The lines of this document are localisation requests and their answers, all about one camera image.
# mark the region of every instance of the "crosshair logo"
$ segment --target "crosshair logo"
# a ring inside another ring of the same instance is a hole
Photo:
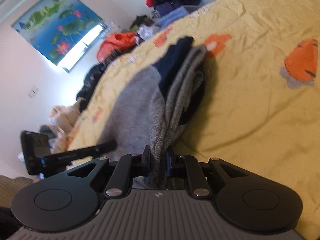
[[[158,193],[155,194],[155,196],[156,196],[156,197],[162,197],[163,194],[162,194],[161,192],[158,192]]]

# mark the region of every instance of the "bed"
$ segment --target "bed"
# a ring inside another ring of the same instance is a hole
[[[204,162],[219,157],[294,189],[304,205],[296,229],[316,239],[320,83],[315,79],[313,87],[292,90],[279,71],[299,43],[320,39],[320,0],[217,0],[175,22],[112,63],[73,130],[69,149],[95,145],[130,78],[186,35],[194,37],[194,45],[212,35],[228,38],[218,42],[220,53],[204,62],[205,96],[175,153]]]

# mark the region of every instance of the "yellow blanket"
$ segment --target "yellow blanket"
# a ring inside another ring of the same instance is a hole
[[[167,40],[159,33],[108,68],[70,149],[97,142],[121,90],[170,44],[186,35],[198,45],[228,34],[225,48],[210,45],[221,52],[205,61],[206,93],[175,152],[205,162],[219,157],[292,188],[304,205],[297,231],[319,237],[320,81],[290,90],[279,71],[300,42],[320,40],[320,0],[217,0],[171,28]]]

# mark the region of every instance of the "triangular cutout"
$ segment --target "triangular cutout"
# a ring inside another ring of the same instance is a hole
[[[95,168],[97,163],[90,163],[82,168],[76,169],[75,171],[69,172],[68,176],[85,178]]]
[[[245,173],[242,173],[241,171],[238,171],[228,165],[225,165],[224,163],[220,164],[221,168],[228,174],[230,178],[239,178],[239,177],[247,177],[248,175]]]

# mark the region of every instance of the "silver screw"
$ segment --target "silver screw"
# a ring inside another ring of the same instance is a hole
[[[207,196],[209,195],[209,190],[205,189],[205,188],[197,188],[195,189],[195,191],[193,192],[196,196],[199,196],[199,197],[204,197],[204,196]]]
[[[122,191],[118,188],[110,188],[106,191],[106,194],[110,197],[116,197],[121,195]]]

